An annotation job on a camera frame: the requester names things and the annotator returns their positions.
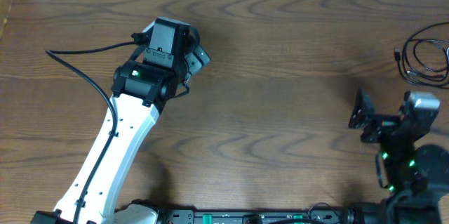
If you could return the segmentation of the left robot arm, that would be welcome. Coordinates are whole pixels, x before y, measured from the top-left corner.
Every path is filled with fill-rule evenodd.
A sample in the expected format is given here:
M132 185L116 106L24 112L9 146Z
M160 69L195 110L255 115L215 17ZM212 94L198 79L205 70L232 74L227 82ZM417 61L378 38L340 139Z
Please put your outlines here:
M159 212L132 203L116 205L133 160L166 103L189 93L188 81L210 62L200 36L189 23L158 17L141 33L132 35L137 48L113 76L112 95L86 74L47 54L84 78L106 101L105 120L74 182L50 211L37 211L33 223L157 223Z

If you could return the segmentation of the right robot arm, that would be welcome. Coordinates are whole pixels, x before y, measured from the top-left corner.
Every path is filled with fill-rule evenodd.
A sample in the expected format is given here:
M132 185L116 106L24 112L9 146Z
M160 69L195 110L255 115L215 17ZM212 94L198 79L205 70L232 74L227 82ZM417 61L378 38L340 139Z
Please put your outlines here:
M435 144L416 147L434 123L441 102L432 93L407 91L397 114L378 114L360 88L348 127L362 129L361 142L380 147L375 156L380 203L359 202L342 223L440 223L438 203L448 194L448 151Z

